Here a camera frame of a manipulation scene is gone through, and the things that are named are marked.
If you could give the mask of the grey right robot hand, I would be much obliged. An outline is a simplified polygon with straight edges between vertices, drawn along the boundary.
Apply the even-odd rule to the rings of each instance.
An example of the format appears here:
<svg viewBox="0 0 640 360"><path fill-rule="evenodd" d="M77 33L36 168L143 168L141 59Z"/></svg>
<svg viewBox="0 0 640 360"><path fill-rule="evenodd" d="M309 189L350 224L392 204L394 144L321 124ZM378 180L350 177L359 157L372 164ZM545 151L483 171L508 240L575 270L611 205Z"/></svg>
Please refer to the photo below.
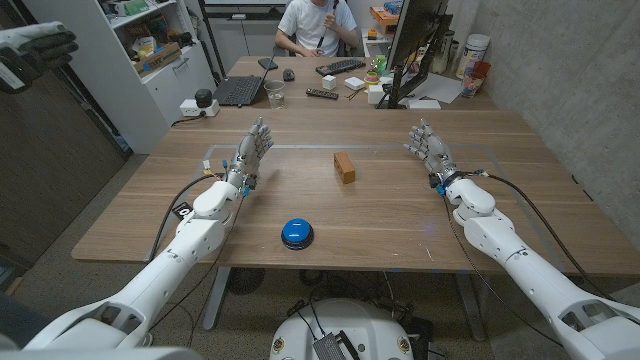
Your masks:
<svg viewBox="0 0 640 360"><path fill-rule="evenodd" d="M424 118L419 126L411 127L409 139L410 144L404 144L403 147L424 163L431 188L441 186L446 189L464 176L455 164L450 148Z"/></svg>

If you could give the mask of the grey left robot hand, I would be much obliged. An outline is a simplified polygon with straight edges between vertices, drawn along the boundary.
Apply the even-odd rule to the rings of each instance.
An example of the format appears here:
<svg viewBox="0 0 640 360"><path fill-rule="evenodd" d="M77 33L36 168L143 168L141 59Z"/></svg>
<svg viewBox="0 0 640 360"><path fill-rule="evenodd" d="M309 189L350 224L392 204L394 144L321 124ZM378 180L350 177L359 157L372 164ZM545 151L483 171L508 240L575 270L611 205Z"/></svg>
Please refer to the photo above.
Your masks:
<svg viewBox="0 0 640 360"><path fill-rule="evenodd" d="M273 144L269 127L258 117L237 145L226 181L237 188L254 190L260 161Z"/></svg>

